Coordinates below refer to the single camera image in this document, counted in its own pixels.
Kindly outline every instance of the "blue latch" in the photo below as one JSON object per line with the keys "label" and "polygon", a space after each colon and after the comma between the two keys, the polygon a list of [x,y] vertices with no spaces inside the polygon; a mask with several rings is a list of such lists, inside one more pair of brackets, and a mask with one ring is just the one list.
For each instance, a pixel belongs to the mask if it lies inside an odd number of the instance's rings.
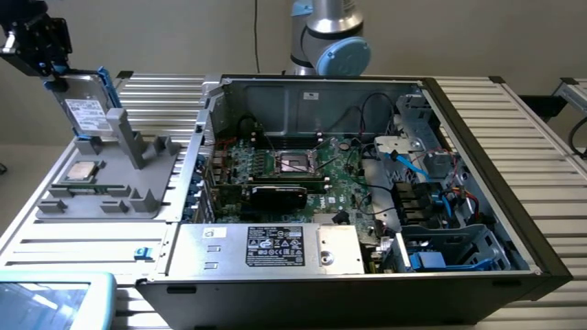
{"label": "blue latch", "polygon": [[475,272],[491,270],[494,261],[486,258],[474,265],[447,265],[441,252],[417,252],[410,255],[410,263],[418,272]]}
{"label": "blue latch", "polygon": [[151,257],[152,248],[139,247],[135,250],[135,260],[154,260]]}

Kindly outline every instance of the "blue cable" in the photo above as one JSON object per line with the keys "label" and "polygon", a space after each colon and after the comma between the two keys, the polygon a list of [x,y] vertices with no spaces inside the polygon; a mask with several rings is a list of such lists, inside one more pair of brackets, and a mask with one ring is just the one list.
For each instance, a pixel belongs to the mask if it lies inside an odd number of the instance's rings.
{"label": "blue cable", "polygon": [[453,218],[451,205],[449,203],[449,199],[446,196],[442,196],[442,202],[445,203],[445,207],[447,208],[449,218]]}
{"label": "blue cable", "polygon": [[426,173],[426,171],[422,168],[415,167],[415,165],[410,160],[407,160],[402,156],[398,156],[395,160],[398,160],[403,165],[406,165],[414,172],[421,173],[426,177],[426,180],[430,181],[429,173]]}

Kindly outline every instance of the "white wall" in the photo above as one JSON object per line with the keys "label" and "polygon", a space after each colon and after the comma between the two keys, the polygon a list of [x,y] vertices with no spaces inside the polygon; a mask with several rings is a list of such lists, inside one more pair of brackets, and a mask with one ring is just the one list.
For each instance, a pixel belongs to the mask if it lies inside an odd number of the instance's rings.
{"label": "white wall", "polygon": [[[367,74],[503,76],[521,93],[587,77],[587,1],[359,0],[374,47]],[[50,1],[72,66],[139,72],[252,72],[254,0]],[[260,66],[290,58],[290,1],[260,0]],[[64,144],[72,134],[39,80],[0,62],[0,142]],[[571,123],[563,120],[561,130]]]}

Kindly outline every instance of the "black cable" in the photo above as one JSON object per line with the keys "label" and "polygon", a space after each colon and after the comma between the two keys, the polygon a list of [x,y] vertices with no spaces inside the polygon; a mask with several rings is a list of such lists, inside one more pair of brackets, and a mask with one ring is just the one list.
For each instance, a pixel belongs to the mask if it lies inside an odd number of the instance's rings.
{"label": "black cable", "polygon": [[[355,148],[348,152],[347,162],[346,162],[346,164],[344,164],[344,170],[348,170],[348,162],[350,162],[350,160],[351,160],[352,152],[354,152],[356,149],[358,149],[358,147],[355,147]],[[375,185],[375,184],[364,184],[363,182],[359,182],[359,181],[354,178],[351,171],[348,171],[348,172],[350,172],[350,173],[348,173],[348,176],[350,176],[350,178],[351,178],[351,180],[352,180],[352,182],[354,182],[355,184],[358,184],[358,185],[360,185],[360,186],[363,186],[363,187],[382,189],[382,190],[387,191],[390,194],[393,193],[393,190],[389,189],[389,188],[386,188],[386,187],[383,187],[383,186],[378,186],[378,185]]]}
{"label": "black cable", "polygon": [[259,67],[259,45],[258,45],[258,21],[259,21],[259,0],[255,0],[255,22],[254,22],[255,64],[256,64],[256,72],[260,74],[260,67]]}
{"label": "black cable", "polygon": [[377,91],[377,92],[371,93],[371,94],[367,96],[366,100],[363,101],[363,105],[362,105],[362,107],[360,107],[360,122],[362,122],[362,125],[363,125],[363,132],[364,132],[364,130],[366,130],[366,127],[364,127],[364,126],[366,126],[366,107],[367,107],[367,102],[368,102],[368,100],[371,100],[371,98],[373,98],[374,96],[383,96],[383,97],[386,98],[386,100],[387,100],[387,102],[389,102],[389,105],[390,105],[390,110],[389,110],[390,114],[389,114],[389,116],[390,116],[391,119],[394,118],[394,112],[397,112],[397,113],[399,114],[399,111],[398,111],[397,108],[395,108],[394,101],[393,101],[393,99],[387,96],[387,94],[386,94],[386,93],[382,93],[381,91]]}
{"label": "black cable", "polygon": [[240,125],[243,124],[243,121],[246,119],[251,119],[255,123],[258,123],[258,118],[254,116],[252,113],[246,113],[244,115],[242,115],[239,118],[239,121],[236,122],[236,137],[238,138],[243,138],[243,136],[240,136],[240,134],[242,134]]}
{"label": "black cable", "polygon": [[363,199],[362,199],[360,202],[359,202],[359,207],[356,208],[356,209],[359,210],[359,212],[362,212],[364,215],[381,215],[382,213],[386,213],[386,212],[390,211],[390,210],[395,210],[395,207],[393,206],[391,208],[387,208],[386,210],[382,210],[382,211],[379,211],[379,212],[374,212],[374,213],[366,212],[366,211],[362,209],[362,206],[363,206],[363,203],[364,203],[364,201],[366,201],[366,199],[367,199],[368,196],[371,196],[371,194],[367,194],[367,195],[363,197]]}
{"label": "black cable", "polygon": [[569,146],[571,147],[573,152],[579,155],[583,159],[587,158],[587,150],[585,153],[582,153],[577,147],[575,147],[575,143],[574,143],[574,138],[575,138],[575,134],[577,131],[579,131],[579,128],[586,124],[587,122],[587,117],[585,117],[574,126],[574,128],[571,129],[571,132],[569,132]]}

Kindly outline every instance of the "blue clip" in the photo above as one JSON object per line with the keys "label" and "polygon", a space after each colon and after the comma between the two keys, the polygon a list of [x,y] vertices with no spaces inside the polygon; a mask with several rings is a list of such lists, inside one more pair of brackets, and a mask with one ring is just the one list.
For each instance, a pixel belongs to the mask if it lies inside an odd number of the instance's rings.
{"label": "blue clip", "polygon": [[115,106],[115,108],[122,108],[119,94],[116,93],[116,88],[114,88],[114,83],[108,70],[104,67],[100,67],[98,73],[100,75],[102,82],[104,83],[112,105]]}
{"label": "blue clip", "polygon": [[152,248],[139,247],[135,250],[135,260],[154,260],[151,257]]}
{"label": "blue clip", "polygon": [[447,265],[441,252],[417,252],[410,255],[410,263],[418,272],[475,272],[491,270],[494,261],[486,258],[474,265]]}

